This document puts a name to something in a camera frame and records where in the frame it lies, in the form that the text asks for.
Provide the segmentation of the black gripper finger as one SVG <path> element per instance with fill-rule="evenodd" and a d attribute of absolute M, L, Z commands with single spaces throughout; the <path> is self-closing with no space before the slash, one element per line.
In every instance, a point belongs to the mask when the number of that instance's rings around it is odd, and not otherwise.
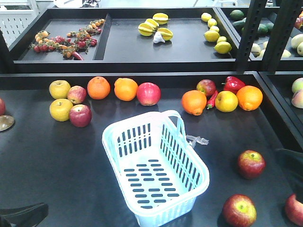
<path fill-rule="evenodd" d="M 38 203 L 21 208 L 1 209 L 1 227 L 36 227 L 49 213 L 49 206 L 46 203 Z"/>
<path fill-rule="evenodd" d="M 293 192 L 296 196 L 302 196 L 303 154 L 301 152 L 282 148 L 275 151 L 275 157 Z"/>

